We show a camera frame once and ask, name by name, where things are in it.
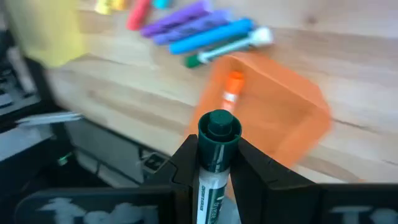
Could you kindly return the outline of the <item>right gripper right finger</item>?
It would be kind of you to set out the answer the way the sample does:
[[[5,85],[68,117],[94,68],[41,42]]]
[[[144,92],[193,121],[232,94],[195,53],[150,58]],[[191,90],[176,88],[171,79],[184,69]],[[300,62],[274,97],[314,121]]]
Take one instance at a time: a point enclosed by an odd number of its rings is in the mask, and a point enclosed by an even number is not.
[[[240,139],[231,181],[242,223],[317,223],[321,187]]]

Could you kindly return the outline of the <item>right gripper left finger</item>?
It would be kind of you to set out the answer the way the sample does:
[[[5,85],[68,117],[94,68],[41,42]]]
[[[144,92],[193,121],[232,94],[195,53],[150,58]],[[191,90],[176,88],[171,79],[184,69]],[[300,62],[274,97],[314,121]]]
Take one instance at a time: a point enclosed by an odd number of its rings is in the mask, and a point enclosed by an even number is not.
[[[144,186],[155,190],[160,200],[159,222],[192,224],[198,208],[198,137],[189,135],[174,155]]]

